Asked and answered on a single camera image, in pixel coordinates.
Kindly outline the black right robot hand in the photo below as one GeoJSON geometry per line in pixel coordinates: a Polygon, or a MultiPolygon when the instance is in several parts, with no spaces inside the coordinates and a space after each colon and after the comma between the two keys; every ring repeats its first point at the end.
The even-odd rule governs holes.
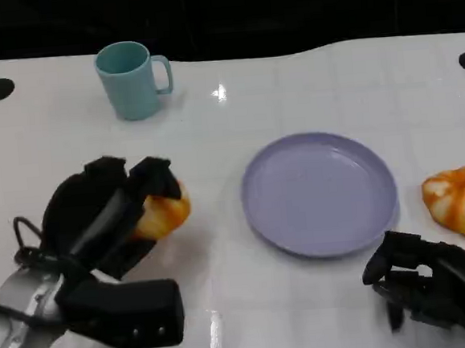
{"type": "Polygon", "coordinates": [[[387,231],[362,282],[384,299],[393,332],[406,312],[427,325],[465,329],[465,249],[459,246],[387,231]]]}

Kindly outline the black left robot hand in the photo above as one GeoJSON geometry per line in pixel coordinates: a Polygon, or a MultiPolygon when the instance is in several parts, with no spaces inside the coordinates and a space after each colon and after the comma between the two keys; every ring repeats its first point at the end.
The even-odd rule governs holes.
{"type": "Polygon", "coordinates": [[[153,249],[156,234],[137,228],[149,199],[181,200],[170,161],[146,157],[131,170],[124,158],[101,157],[62,182],[42,221],[41,248],[77,266],[122,278],[153,249]]]}

